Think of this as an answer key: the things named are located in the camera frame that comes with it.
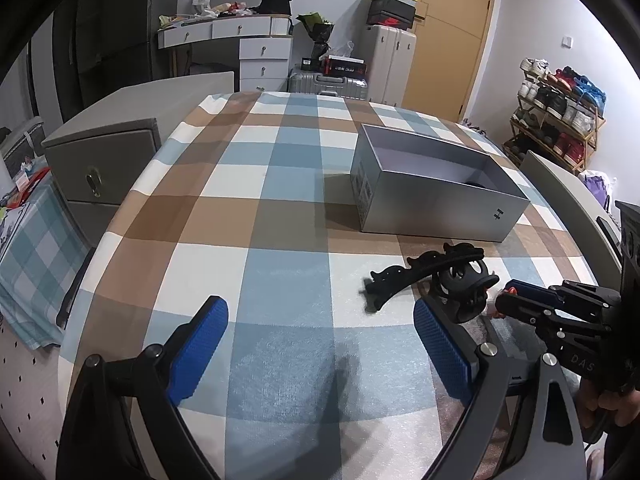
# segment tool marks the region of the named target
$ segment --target human hand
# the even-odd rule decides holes
[[[640,414],[640,392],[632,390],[624,396],[612,392],[598,394],[595,385],[590,380],[582,378],[575,404],[578,420],[584,428],[593,426],[598,408],[615,412],[616,426],[626,426]]]

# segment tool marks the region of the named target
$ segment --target plaid tablecloth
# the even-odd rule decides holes
[[[0,260],[0,312],[34,350],[62,343],[56,316],[88,248],[68,220],[50,173],[28,203]]]
[[[479,244],[501,278],[493,295],[510,278],[593,281],[542,197],[469,129],[328,96],[210,96],[100,242],[60,352],[62,406],[89,354],[137,355],[216,294],[230,323],[180,410],[219,474],[421,478],[452,427],[450,403],[415,333],[413,291],[369,314],[363,278],[447,240],[360,232],[348,173],[361,123],[483,150],[529,196],[503,243]]]

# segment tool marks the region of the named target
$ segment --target wooden shoe rack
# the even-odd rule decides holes
[[[558,166],[560,166],[564,170],[570,171],[573,174],[578,174],[584,171],[587,168],[587,164],[591,158],[591,155],[593,155],[593,153],[598,149],[598,133],[600,131],[600,128],[607,122],[606,119],[604,119],[601,115],[598,114],[598,111],[593,105],[586,102],[582,98],[580,100],[576,100],[575,96],[571,94],[571,92],[568,92],[565,88],[562,88],[560,85],[555,84],[550,80],[546,80],[546,79],[543,80],[533,72],[525,71],[524,73],[527,79],[534,81],[537,85],[540,86],[540,88],[542,88],[543,86],[549,86],[554,90],[561,92],[568,100],[572,101],[575,105],[577,105],[578,110],[580,110],[582,113],[587,114],[592,118],[596,118],[595,128],[592,132],[588,133],[585,136],[581,132],[576,130],[572,125],[565,123],[562,119],[556,118],[554,115],[550,114],[544,108],[539,107],[537,104],[531,101],[527,101],[526,99],[523,99],[518,94],[517,97],[518,97],[519,109],[521,108],[526,112],[533,112],[533,111],[540,112],[540,114],[538,114],[537,117],[540,119],[541,126],[543,123],[552,124],[561,133],[565,133],[573,137],[574,139],[579,140],[580,143],[584,146],[585,156],[584,156],[584,160],[580,164],[574,165],[568,162],[564,158],[564,156],[556,153],[552,146],[549,146],[548,144],[545,144],[542,140],[540,140],[533,131],[531,131],[529,128],[527,128],[523,124],[513,119],[510,119],[511,133],[513,135],[509,140],[513,140],[518,134],[522,133],[527,137],[529,137],[530,139],[532,139],[540,147],[541,155],[548,154],[549,156],[547,158],[555,162]],[[520,159],[505,144],[502,145],[503,152],[505,153],[505,155],[509,157],[509,159],[516,166],[519,166],[521,163]]]

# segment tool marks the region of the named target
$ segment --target blue textured pad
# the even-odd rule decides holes
[[[167,395],[174,406],[196,391],[228,322],[226,301],[218,298],[171,365]]]
[[[424,300],[415,302],[414,326],[449,397],[468,406],[472,397],[469,363]]]

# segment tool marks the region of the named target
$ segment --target drawer knob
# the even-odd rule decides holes
[[[92,193],[96,198],[100,198],[100,188],[102,187],[102,180],[100,179],[100,173],[96,168],[88,168],[88,172],[85,175],[86,182],[91,188]]]

